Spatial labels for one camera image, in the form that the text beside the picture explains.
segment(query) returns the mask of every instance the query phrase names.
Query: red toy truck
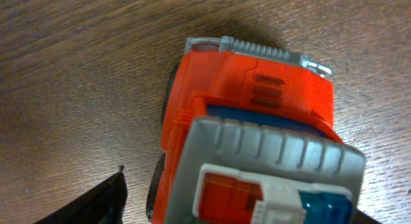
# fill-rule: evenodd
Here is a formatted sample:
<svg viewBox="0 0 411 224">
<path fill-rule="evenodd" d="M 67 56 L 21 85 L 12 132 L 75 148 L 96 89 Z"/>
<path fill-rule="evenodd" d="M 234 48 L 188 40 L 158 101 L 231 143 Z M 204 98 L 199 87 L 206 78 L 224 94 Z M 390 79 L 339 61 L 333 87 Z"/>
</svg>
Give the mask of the red toy truck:
<svg viewBox="0 0 411 224">
<path fill-rule="evenodd" d="M 365 157 L 333 131 L 332 70 L 233 37 L 188 38 L 170 76 L 152 223 L 349 223 Z"/>
</svg>

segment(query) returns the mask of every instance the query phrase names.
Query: blue light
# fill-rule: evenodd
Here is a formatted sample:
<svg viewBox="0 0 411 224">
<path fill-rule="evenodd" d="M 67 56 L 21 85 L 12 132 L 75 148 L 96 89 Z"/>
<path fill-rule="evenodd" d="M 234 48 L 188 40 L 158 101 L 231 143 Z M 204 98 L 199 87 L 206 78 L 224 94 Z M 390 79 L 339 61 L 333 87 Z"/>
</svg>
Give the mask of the blue light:
<svg viewBox="0 0 411 224">
<path fill-rule="evenodd" d="M 302 207 L 307 211 L 304 224 L 346 224 L 352 205 L 345 196 L 329 193 L 300 192 Z"/>
</svg>

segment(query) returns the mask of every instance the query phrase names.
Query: brown wooden surface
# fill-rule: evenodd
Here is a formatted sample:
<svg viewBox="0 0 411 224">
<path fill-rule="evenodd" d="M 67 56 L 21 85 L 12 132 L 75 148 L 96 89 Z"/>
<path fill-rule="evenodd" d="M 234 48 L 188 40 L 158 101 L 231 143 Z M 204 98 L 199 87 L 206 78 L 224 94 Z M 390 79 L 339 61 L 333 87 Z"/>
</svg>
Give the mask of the brown wooden surface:
<svg viewBox="0 0 411 224">
<path fill-rule="evenodd" d="M 0 2 L 0 223 L 36 221 L 118 164 L 123 219 L 145 223 L 168 74 L 205 35 L 333 67 L 335 130 L 368 157 L 359 207 L 411 223 L 411 0 Z"/>
</svg>

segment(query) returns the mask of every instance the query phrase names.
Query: silver trim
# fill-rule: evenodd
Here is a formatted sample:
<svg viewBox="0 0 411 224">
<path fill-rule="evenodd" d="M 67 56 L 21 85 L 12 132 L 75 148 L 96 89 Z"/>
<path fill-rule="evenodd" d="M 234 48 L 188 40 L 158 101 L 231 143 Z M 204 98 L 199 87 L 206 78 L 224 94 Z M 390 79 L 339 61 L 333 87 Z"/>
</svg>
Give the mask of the silver trim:
<svg viewBox="0 0 411 224">
<path fill-rule="evenodd" d="M 191 51 L 194 47 L 202 49 L 218 49 L 219 51 L 232 51 L 239 55 L 253 56 L 265 60 L 273 60 L 284 64 L 290 64 L 298 67 L 303 67 L 311 72 L 327 78 L 333 74 L 333 70 L 323 64 L 315 62 L 310 55 L 302 53 L 294 53 L 286 49 L 268 47 L 253 42 L 239 40 L 234 37 L 223 36 L 221 38 L 213 37 L 198 37 L 188 38 L 184 54 Z"/>
</svg>

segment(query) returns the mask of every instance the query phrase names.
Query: red light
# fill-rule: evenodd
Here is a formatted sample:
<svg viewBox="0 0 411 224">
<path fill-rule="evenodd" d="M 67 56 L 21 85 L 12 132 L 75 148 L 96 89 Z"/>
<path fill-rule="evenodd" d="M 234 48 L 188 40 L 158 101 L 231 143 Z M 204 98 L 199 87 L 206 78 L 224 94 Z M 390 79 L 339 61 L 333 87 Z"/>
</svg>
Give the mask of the red light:
<svg viewBox="0 0 411 224">
<path fill-rule="evenodd" d="M 213 223 L 250 223 L 256 201 L 262 199 L 258 184 L 206 173 L 199 218 Z"/>
</svg>

